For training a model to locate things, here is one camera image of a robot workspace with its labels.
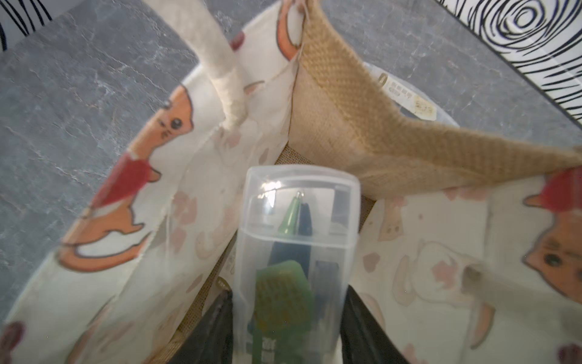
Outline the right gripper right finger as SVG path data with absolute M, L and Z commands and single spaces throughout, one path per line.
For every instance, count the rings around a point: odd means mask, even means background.
M 409 364 L 351 285 L 346 293 L 340 336 L 343 363 Z

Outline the clear compass case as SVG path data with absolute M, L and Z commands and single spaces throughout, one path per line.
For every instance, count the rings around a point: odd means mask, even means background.
M 460 128 L 447 112 L 417 87 L 376 65 L 367 62 L 364 65 L 371 77 L 378 82 L 383 92 L 396 104 L 404 116 Z

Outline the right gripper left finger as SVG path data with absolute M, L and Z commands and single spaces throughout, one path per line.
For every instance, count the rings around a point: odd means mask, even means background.
M 222 291 L 169 364 L 231 364 L 233 294 Z

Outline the clear compass case horizontal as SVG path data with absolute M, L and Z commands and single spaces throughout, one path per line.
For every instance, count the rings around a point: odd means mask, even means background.
M 361 187 L 314 165 L 253 167 L 236 239 L 233 362 L 332 363 Z

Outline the canvas tote bag cat print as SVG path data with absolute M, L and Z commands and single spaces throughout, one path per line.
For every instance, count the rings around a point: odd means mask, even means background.
M 348 280 L 409 363 L 581 361 L 581 155 L 415 120 L 317 1 L 233 38 L 201 1 L 148 6 L 198 65 L 1 326 L 3 363 L 168 363 L 231 291 L 250 168 L 355 176 Z

